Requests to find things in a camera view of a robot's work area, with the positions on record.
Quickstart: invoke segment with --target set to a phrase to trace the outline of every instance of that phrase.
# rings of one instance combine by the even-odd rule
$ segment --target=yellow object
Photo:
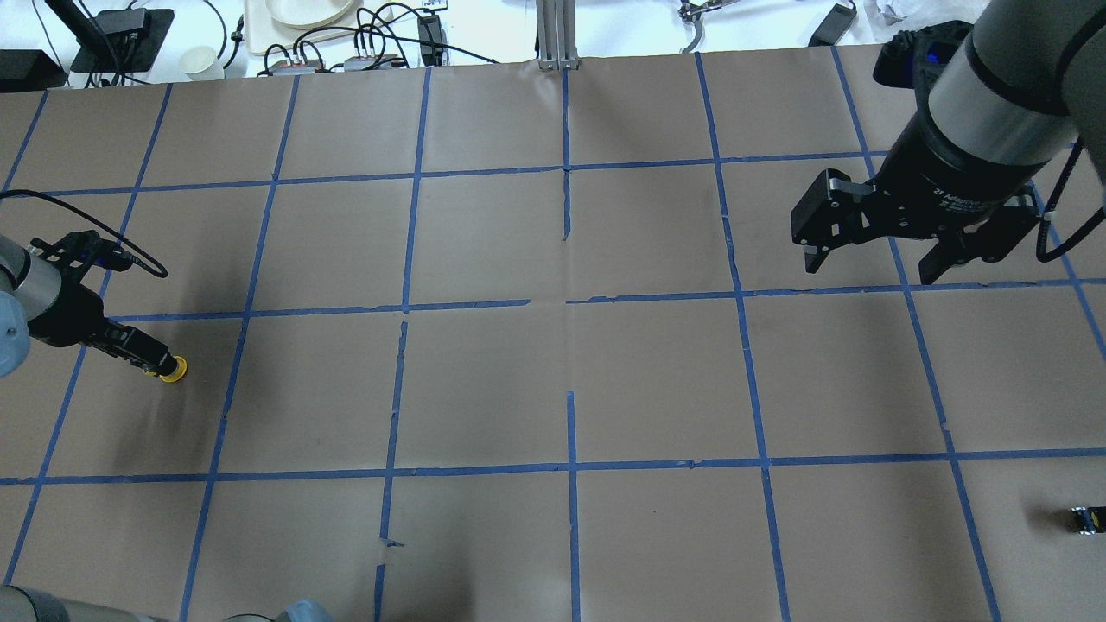
[[[174,359],[177,360],[177,370],[171,374],[157,376],[161,379],[161,382],[177,382],[188,373],[188,361],[185,361],[184,356],[174,356]]]

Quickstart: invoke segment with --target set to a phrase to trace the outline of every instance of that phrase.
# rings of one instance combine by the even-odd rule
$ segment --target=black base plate
[[[148,12],[149,33],[138,42],[135,53],[131,56],[131,62],[123,68],[127,73],[149,71],[154,66],[154,59],[161,51],[161,43],[165,42],[165,35],[169,32],[169,24],[173,23],[173,18],[176,14],[173,9],[149,9]],[[124,48],[123,38],[109,35],[108,39],[115,44],[116,50]],[[101,62],[92,55],[92,52],[82,46],[77,51],[76,58],[73,59],[73,66],[70,68],[70,71],[72,73],[107,73],[114,72],[115,66],[111,62]]]

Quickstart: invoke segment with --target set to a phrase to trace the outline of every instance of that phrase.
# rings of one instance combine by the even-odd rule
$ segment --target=white plate
[[[269,12],[278,22],[309,30],[326,25],[342,17],[354,0],[267,0]]]

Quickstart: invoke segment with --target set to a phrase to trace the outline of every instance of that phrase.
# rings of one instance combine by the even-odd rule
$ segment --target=metal bracket
[[[576,69],[576,0],[538,0],[538,65]]]

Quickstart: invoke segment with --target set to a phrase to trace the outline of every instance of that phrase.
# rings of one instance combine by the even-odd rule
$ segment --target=white cup
[[[219,54],[209,45],[192,48],[180,56],[180,71],[188,75],[189,80],[222,80],[222,65],[219,64]]]

